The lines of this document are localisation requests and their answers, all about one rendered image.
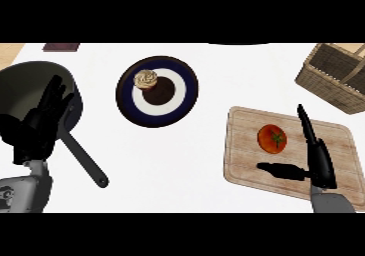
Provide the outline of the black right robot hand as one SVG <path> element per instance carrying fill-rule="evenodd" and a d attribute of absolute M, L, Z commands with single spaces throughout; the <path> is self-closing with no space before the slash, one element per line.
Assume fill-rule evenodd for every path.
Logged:
<path fill-rule="evenodd" d="M 270 172 L 276 178 L 298 181 L 304 181 L 310 178 L 315 187 L 323 189 L 336 189 L 338 181 L 327 145 L 324 140 L 315 136 L 311 119 L 304 105 L 299 105 L 298 107 L 298 114 L 307 138 L 310 169 L 305 170 L 293 164 L 267 162 L 261 162 L 256 167 Z"/>

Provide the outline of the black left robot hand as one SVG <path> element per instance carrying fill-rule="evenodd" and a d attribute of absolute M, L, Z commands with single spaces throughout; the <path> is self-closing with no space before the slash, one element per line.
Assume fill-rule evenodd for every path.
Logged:
<path fill-rule="evenodd" d="M 45 88 L 38 107 L 29 111 L 25 119 L 0 114 L 0 137 L 14 147 L 16 165 L 23 165 L 32 160 L 45 161 L 53 154 L 60 120 L 75 97 L 73 93 L 63 97 L 64 92 L 63 78 L 56 75 Z"/>

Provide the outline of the red tomato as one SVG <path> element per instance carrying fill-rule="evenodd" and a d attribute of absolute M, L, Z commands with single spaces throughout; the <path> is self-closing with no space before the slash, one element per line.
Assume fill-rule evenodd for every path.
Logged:
<path fill-rule="evenodd" d="M 287 146 L 287 135 L 277 125 L 268 124 L 261 128 L 258 132 L 258 143 L 270 154 L 283 152 Z"/>

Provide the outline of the pale wooden cutting board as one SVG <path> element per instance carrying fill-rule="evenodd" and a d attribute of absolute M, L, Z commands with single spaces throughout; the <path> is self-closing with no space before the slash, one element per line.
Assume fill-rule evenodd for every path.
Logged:
<path fill-rule="evenodd" d="M 357 211 L 365 211 L 365 179 L 351 130 L 347 126 L 313 120 L 315 135 L 326 142 L 336 171 L 338 189 Z M 287 146 L 270 154 L 259 146 L 258 133 L 265 125 L 277 125 L 287 135 Z M 233 107 L 228 114 L 225 142 L 225 179 L 234 184 L 311 199 L 311 181 L 276 178 L 256 167 L 261 162 L 293 164 L 308 168 L 308 146 L 301 119 L 290 115 Z"/>

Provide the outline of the wicker basket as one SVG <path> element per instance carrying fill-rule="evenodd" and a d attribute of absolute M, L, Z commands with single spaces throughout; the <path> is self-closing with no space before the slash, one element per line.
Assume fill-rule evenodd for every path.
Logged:
<path fill-rule="evenodd" d="M 365 111 L 365 43 L 318 43 L 296 83 L 347 114 Z"/>

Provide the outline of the dark grey frying pan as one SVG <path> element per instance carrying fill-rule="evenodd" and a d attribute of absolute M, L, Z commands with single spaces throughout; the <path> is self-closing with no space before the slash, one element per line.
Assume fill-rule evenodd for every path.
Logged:
<path fill-rule="evenodd" d="M 73 75 L 63 65 L 50 61 L 29 61 L 0 70 L 0 114 L 25 118 L 29 110 L 39 104 L 56 75 L 63 78 L 64 95 L 75 94 L 60 121 L 59 139 L 63 140 L 97 185 L 106 188 L 109 177 L 70 134 L 81 120 L 84 102 Z"/>

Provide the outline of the dark maroon flat object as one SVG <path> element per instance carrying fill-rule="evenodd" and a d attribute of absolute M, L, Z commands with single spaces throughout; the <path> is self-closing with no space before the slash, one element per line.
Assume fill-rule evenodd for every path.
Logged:
<path fill-rule="evenodd" d="M 44 46 L 45 52 L 76 52 L 79 43 L 47 43 Z"/>

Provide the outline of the cream frosted cupcake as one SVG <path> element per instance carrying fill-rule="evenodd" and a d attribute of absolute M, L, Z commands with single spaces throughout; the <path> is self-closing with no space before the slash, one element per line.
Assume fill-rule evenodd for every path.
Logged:
<path fill-rule="evenodd" d="M 141 90 L 150 90 L 158 84 L 158 73 L 153 70 L 141 70 L 135 74 L 134 83 Z"/>

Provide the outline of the dark blue and white plate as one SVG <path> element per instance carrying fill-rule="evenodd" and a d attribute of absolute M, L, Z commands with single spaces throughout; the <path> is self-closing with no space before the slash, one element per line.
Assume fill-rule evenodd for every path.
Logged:
<path fill-rule="evenodd" d="M 172 84 L 175 93 L 162 105 L 152 104 L 144 91 L 135 86 L 135 75 L 143 70 L 158 74 L 160 84 Z M 199 98 L 199 79 L 189 64 L 169 56 L 155 56 L 138 61 L 125 71 L 118 84 L 118 107 L 128 120 L 147 128 L 177 123 L 191 111 Z"/>

